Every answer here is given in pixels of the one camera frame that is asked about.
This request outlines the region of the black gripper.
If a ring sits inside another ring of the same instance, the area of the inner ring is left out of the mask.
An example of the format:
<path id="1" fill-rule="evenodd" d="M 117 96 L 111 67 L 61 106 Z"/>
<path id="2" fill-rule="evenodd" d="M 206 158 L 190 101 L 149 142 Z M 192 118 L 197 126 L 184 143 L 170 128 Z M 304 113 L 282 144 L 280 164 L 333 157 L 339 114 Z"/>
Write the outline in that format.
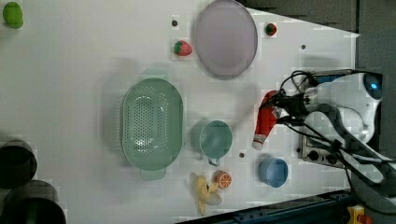
<path id="1" fill-rule="evenodd" d="M 283 93 L 275 93 L 261 104 L 260 109 L 265 107 L 283 108 L 288 115 L 278 118 L 276 124 L 303 123 L 308 115 L 304 103 L 305 100 L 302 93 L 293 96 L 284 96 Z"/>

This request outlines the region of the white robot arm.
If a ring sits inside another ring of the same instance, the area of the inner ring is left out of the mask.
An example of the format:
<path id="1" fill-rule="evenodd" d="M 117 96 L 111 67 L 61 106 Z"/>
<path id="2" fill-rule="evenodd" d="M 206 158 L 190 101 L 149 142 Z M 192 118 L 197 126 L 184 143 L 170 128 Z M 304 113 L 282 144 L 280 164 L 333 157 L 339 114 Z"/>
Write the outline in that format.
<path id="1" fill-rule="evenodd" d="M 382 76 L 358 70 L 338 70 L 334 80 L 318 82 L 319 75 L 297 70 L 289 77 L 301 81 L 296 93 L 284 87 L 268 92 L 259 110 L 272 112 L 274 121 L 300 126 L 300 134 L 324 149 L 367 187 L 395 200 L 395 160 L 372 149 L 375 114 L 382 100 Z"/>

